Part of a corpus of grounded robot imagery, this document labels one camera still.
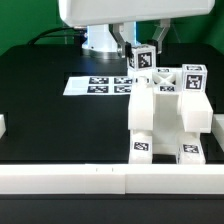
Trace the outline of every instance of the black tabletop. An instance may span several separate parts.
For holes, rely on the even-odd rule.
[[[206,64],[207,96],[214,113],[224,113],[224,56],[208,45],[164,46],[157,66],[182,64]],[[126,72],[125,60],[80,56],[80,49],[72,45],[11,48],[0,57],[0,113],[7,126],[0,140],[0,164],[127,163],[129,96],[63,96],[71,76]],[[207,163],[222,163],[223,151],[213,134],[203,134],[201,141]],[[223,196],[1,195],[0,199],[4,224],[224,221]]]

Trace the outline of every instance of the white panel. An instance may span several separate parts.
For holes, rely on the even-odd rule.
[[[69,25],[97,25],[208,14],[215,0],[59,0]]]
[[[224,166],[130,165],[126,193],[223,194]]]
[[[86,194],[125,194],[125,174],[116,165],[86,165]]]
[[[0,166],[0,194],[84,194],[82,165]]]
[[[0,165],[0,194],[224,194],[223,165],[104,165],[99,178],[88,166]]]

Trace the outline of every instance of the white plastic structure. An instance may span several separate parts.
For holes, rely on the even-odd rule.
[[[0,194],[224,194],[220,165],[0,165]]]
[[[205,164],[199,137],[211,132],[213,117],[205,94],[206,67],[156,68],[156,53],[147,45],[134,47],[127,63],[133,79],[128,111],[129,163],[150,164],[153,154],[166,154],[176,155],[178,164]],[[134,133],[148,140],[135,140]],[[136,141],[141,148],[134,148]],[[145,144],[152,147],[150,160]]]
[[[208,14],[215,0],[59,0],[69,26],[114,24]]]

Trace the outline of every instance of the white plastic block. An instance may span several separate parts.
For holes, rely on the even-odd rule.
[[[212,132],[224,151],[224,114],[215,114],[213,116]]]
[[[125,194],[125,173],[116,165],[86,165],[86,194]]]
[[[206,80],[205,65],[183,65],[183,91],[205,92]]]
[[[211,132],[213,110],[205,93],[183,92],[181,116],[186,132]]]
[[[84,194],[84,165],[0,166],[1,194]]]
[[[178,164],[205,164],[205,156],[200,139],[191,133],[182,133],[178,137]]]
[[[128,129],[146,131],[153,129],[153,89],[145,77],[140,77],[138,83],[132,85]]]
[[[5,133],[6,128],[5,128],[5,119],[4,119],[4,115],[0,115],[0,138],[2,137],[2,135]]]
[[[132,57],[127,60],[128,68],[134,71],[154,69],[156,67],[156,48],[147,44],[132,47]]]
[[[152,136],[149,132],[131,131],[129,164],[152,163]]]

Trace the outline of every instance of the white box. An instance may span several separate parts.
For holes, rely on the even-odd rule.
[[[207,69],[205,65],[183,65],[183,91],[205,92]]]
[[[132,57],[127,59],[128,69],[142,71],[156,67],[156,48],[142,44],[132,47]]]
[[[181,116],[186,132],[211,132],[213,110],[205,93],[183,92]]]

